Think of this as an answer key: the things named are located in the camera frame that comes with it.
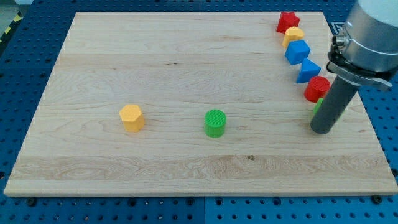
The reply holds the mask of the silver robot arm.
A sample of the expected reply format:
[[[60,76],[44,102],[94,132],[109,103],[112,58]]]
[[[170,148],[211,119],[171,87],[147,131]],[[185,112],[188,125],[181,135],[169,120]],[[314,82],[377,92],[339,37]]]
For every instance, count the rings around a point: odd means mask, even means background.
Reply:
[[[397,0],[357,0],[328,57],[327,69],[349,84],[390,90],[397,73]]]

